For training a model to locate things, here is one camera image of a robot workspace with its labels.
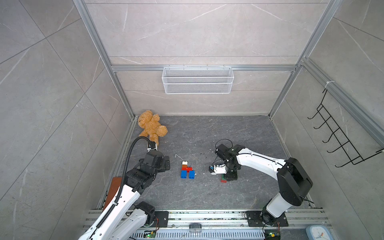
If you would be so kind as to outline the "blue lego brick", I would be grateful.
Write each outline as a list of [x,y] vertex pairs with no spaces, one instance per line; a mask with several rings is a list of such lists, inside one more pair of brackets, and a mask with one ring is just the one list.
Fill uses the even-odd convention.
[[189,177],[189,179],[194,179],[195,178],[195,171],[193,171],[193,170],[189,171],[188,177]]
[[182,179],[186,179],[187,178],[187,174],[188,174],[187,170],[182,170],[181,171],[181,178]]

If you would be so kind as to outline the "red long lego brick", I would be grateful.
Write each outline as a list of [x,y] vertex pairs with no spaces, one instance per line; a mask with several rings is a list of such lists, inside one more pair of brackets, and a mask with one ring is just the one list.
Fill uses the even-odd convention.
[[189,172],[189,171],[192,171],[193,170],[193,168],[192,167],[183,167],[182,168],[182,171],[187,171],[187,172]]

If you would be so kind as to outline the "blue lego brick bottom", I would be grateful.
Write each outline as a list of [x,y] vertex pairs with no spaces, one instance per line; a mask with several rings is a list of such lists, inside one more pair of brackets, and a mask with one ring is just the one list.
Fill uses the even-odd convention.
[[193,170],[189,171],[188,177],[189,177],[189,179],[194,179],[195,178],[195,171],[193,171]]

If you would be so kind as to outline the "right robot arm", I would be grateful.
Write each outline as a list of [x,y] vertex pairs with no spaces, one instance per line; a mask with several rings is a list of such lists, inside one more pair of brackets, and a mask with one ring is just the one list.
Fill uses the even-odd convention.
[[307,199],[313,181],[295,158],[276,159],[256,153],[244,146],[231,148],[221,144],[215,151],[222,163],[213,162],[209,167],[212,175],[222,175],[226,181],[238,179],[242,167],[250,167],[274,178],[279,185],[279,192],[264,207],[260,219],[265,225],[274,225],[286,210],[299,207]]

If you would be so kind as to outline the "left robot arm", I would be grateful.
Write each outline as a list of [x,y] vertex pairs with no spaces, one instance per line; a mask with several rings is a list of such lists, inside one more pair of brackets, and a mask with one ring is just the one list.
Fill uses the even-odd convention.
[[[128,163],[135,144],[139,140],[148,142],[145,157],[131,170]],[[170,159],[157,150],[157,144],[147,137],[136,138],[129,148],[120,187],[107,208],[95,223],[79,237],[80,240],[128,240],[139,228],[151,226],[155,219],[155,207],[141,202],[132,213],[122,221],[129,208],[156,179],[158,173],[170,170]]]

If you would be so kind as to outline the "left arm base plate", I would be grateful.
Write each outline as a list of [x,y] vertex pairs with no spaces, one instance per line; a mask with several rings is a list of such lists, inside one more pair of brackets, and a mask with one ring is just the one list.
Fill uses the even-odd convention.
[[160,227],[166,228],[168,226],[169,221],[169,213],[168,211],[155,211],[151,213],[147,217],[146,224],[144,227]]

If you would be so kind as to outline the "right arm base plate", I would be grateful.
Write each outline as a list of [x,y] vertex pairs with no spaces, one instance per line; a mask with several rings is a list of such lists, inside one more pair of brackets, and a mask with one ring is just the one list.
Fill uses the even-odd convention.
[[283,213],[280,217],[268,217],[262,215],[262,211],[246,211],[245,218],[248,221],[249,227],[288,227],[286,214]]

